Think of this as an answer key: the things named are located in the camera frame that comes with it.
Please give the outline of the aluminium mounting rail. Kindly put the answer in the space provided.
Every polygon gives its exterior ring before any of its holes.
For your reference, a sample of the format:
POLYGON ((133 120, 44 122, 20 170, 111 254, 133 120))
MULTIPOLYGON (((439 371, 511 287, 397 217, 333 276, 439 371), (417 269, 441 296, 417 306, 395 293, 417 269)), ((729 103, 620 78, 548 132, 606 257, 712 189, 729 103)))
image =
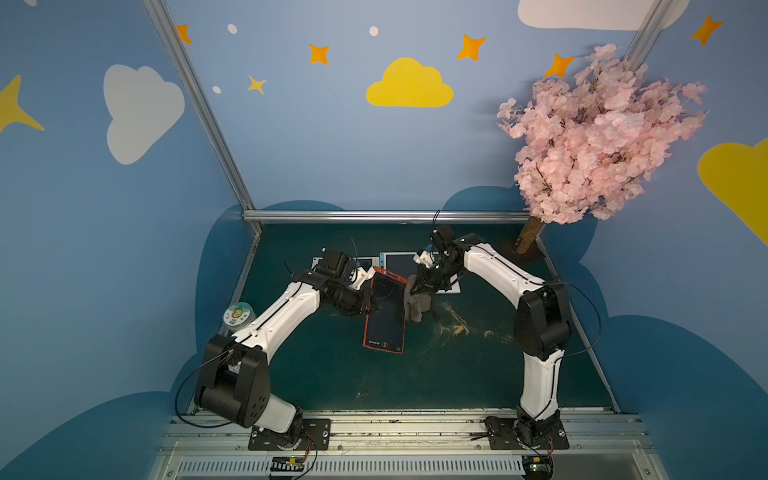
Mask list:
POLYGON ((568 450, 492 450, 483 421, 509 409, 308 411, 330 419, 325 451, 250 451, 251 431, 196 429, 175 421, 149 473, 152 479, 523 479, 522 458, 549 457, 552 479, 665 479, 668 474, 637 415, 567 408, 568 450), (299 477, 269 476, 272 457, 309 464, 299 477))

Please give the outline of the red framed drawing tablet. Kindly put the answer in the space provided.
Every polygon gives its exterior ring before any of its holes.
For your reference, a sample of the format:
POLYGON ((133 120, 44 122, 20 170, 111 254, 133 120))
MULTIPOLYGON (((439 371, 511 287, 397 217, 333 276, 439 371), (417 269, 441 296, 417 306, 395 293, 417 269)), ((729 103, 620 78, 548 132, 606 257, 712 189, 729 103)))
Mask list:
POLYGON ((403 298, 407 281, 379 267, 375 267, 374 272, 363 346, 381 352, 402 354, 405 344, 403 298))

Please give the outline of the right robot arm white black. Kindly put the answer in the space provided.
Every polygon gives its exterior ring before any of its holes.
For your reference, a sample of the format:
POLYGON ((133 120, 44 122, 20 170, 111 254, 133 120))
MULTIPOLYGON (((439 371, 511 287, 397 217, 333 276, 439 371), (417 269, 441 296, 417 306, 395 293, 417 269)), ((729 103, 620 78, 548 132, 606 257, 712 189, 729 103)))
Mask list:
POLYGON ((444 226, 413 256, 417 273, 407 288, 411 299, 449 290, 461 273, 486 281, 515 308, 514 338, 523 351, 524 386, 518 405, 523 427, 535 432, 559 417, 557 392, 561 363, 571 337, 567 290, 527 272, 476 234, 455 236, 444 226))

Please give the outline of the grey blue wiping cloth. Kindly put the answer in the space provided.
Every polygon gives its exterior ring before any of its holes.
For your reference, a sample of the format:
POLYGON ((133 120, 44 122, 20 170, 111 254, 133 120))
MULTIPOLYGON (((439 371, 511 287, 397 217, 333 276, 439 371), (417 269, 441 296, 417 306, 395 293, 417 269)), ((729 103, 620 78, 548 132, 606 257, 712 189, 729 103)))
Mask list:
POLYGON ((407 278, 403 295, 404 320, 406 322, 420 323, 425 312, 431 310, 433 295, 430 293, 414 292, 417 275, 412 274, 407 278))

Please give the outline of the left controller board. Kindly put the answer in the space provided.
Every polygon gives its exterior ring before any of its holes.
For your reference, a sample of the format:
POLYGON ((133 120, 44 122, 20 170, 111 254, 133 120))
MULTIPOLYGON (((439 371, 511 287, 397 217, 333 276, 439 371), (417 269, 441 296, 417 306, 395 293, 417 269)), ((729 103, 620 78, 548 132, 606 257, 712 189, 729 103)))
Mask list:
POLYGON ((272 457, 269 461, 269 476, 299 477, 309 468, 306 461, 300 461, 297 457, 272 457))

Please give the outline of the white framed drawing tablet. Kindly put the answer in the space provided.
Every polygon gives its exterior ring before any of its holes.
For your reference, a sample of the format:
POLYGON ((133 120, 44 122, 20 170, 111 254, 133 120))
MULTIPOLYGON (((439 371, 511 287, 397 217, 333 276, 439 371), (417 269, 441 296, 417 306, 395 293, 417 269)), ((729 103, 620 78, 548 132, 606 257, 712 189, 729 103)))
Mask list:
MULTIPOLYGON (((319 261, 321 260, 321 257, 314 257, 312 259, 311 267, 314 268, 317 266, 319 261)), ((368 270, 371 267, 379 267, 380 266, 380 258, 379 257, 359 257, 357 259, 358 263, 362 268, 365 270, 368 270)))

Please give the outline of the controller board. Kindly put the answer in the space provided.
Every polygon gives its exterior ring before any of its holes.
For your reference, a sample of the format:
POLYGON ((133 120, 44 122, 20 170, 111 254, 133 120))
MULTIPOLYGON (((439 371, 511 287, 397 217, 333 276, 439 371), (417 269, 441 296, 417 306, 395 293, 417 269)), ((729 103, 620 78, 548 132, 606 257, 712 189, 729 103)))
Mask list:
POLYGON ((300 461, 297 457, 272 457, 269 461, 269 476, 299 477, 309 468, 306 461, 300 461))
POLYGON ((551 480, 554 473, 553 461, 549 457, 525 456, 522 468, 524 480, 551 480))

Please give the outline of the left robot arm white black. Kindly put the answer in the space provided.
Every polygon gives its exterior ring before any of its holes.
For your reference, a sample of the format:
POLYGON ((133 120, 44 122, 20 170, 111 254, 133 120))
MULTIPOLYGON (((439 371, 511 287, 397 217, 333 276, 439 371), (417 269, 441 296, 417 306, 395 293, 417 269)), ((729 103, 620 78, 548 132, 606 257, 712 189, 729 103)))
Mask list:
POLYGON ((315 267, 292 276, 260 315, 209 340, 194 394, 196 406, 244 428, 286 434, 300 427, 300 409, 271 392, 269 365, 280 346, 321 306, 359 315, 370 304, 376 268, 326 249, 315 267))

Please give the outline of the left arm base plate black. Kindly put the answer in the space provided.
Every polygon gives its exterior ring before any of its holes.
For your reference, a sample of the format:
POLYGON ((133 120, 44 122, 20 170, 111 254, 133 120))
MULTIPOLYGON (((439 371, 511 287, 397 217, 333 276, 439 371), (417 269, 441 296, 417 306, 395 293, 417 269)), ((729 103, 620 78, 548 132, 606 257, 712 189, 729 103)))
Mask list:
POLYGON ((302 417, 294 420, 286 432, 253 427, 247 448, 250 451, 325 451, 329 447, 331 420, 302 417))

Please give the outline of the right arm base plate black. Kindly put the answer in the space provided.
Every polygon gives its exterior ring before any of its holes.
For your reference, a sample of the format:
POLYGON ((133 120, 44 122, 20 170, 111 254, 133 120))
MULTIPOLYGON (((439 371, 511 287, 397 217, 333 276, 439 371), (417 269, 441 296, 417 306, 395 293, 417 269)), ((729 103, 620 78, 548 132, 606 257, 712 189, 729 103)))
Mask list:
POLYGON ((556 413, 545 420, 488 416, 483 424, 492 450, 568 450, 570 443, 556 413))

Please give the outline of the pink cherry blossom tree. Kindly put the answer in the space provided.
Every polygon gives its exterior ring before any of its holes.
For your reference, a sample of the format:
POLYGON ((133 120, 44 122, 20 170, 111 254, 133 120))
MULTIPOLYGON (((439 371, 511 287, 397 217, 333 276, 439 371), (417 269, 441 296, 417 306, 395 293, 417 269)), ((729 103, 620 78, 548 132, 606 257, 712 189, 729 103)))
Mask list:
POLYGON ((631 66, 616 51, 597 46, 573 81, 547 74, 526 105, 510 98, 498 108, 499 128, 525 141, 515 155, 515 182, 529 218, 504 248, 514 260, 537 258, 535 243, 548 224, 615 216, 644 193, 671 145, 703 125, 705 111, 688 105, 702 102, 705 85, 646 83, 647 67, 631 66))

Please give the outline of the right controller board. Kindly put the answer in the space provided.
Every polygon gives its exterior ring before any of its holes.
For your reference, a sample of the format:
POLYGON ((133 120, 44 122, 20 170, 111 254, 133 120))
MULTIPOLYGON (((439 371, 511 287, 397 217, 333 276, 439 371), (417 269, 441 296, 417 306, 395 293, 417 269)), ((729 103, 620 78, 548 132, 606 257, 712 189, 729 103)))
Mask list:
POLYGON ((551 480, 554 473, 553 461, 549 457, 525 456, 522 468, 524 480, 551 480))

